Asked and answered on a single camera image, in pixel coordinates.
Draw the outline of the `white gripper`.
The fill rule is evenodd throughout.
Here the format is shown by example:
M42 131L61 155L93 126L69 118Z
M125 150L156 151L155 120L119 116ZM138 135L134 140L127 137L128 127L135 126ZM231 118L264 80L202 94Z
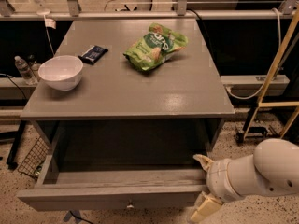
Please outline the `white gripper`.
M207 172L206 185L209 194L201 192L189 214L190 224L199 224L206 217L219 211L223 203L243 200L233 188L228 176L228 164L230 159L213 161L208 156L195 154L193 158L199 161L203 170Z

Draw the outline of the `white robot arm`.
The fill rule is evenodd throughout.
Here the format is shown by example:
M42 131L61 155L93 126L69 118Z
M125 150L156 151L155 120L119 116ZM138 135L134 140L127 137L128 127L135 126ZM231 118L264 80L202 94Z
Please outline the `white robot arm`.
M246 157L213 161L196 154L193 158L206 171L207 192L195 201L188 222L199 224L221 209L224 203L250 195L276 197L299 193L299 146L270 138Z

